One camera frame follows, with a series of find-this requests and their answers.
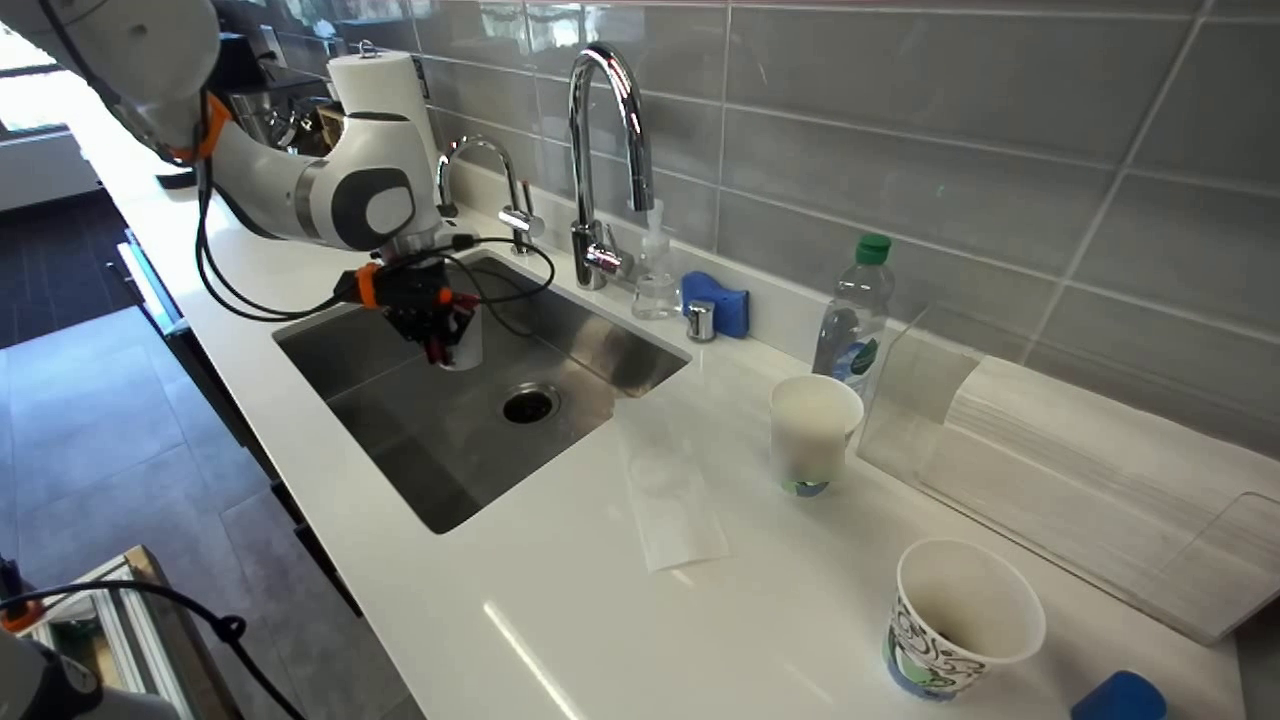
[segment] sink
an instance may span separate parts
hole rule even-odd
[[[454,290],[527,293],[532,282],[480,258],[449,267]],[[473,373],[430,365],[380,312],[335,308],[277,334],[277,343],[357,437],[408,508],[454,533],[684,369],[680,355],[558,295],[491,303]]]

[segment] paper cup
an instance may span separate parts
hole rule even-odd
[[[1043,604],[999,556],[962,542],[919,542],[900,556],[890,672],[914,697],[951,699],[1039,645]]]
[[[866,423],[866,400],[832,378],[793,378],[773,388],[773,471],[784,489],[816,497]]]

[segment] faucet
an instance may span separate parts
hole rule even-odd
[[[532,197],[527,197],[527,181],[520,181],[520,189],[515,189],[515,168],[511,168],[511,156],[498,146],[498,142],[488,142],[488,136],[458,136],[454,146],[449,146],[449,152],[437,159],[437,209],[442,209],[442,215],[458,215],[458,199],[454,199],[454,163],[468,152],[468,147],[483,147],[483,152],[491,152],[491,156],[500,156],[506,159],[506,178],[508,178],[508,209],[500,209],[498,214],[498,222],[506,222],[508,230],[511,230],[511,244],[515,244],[515,251],[524,258],[527,251],[527,244],[532,244],[532,233],[541,233],[541,215],[532,215]]]
[[[573,136],[573,191],[575,191],[575,222],[573,222],[573,263],[575,285],[603,290],[609,282],[626,282],[629,258],[618,249],[613,233],[597,222],[597,189],[591,189],[591,71],[603,71],[618,116],[629,136],[629,189],[631,189],[631,214],[653,209],[653,159],[650,159],[650,136],[641,120],[641,88],[629,71],[629,66],[603,50],[586,43],[573,62],[567,76],[567,136]]]

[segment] sink drain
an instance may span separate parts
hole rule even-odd
[[[515,393],[506,400],[506,416],[511,423],[536,423],[546,416],[551,416],[558,400],[549,393],[549,386],[515,386]]]

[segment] blue object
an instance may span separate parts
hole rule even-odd
[[[720,337],[748,337],[753,334],[753,293],[724,290],[712,273],[684,273],[680,276],[680,303],[708,301],[715,303],[715,334]]]
[[[1071,720],[1165,720],[1167,704],[1156,686],[1138,672],[1116,672],[1099,690],[1093,690]]]

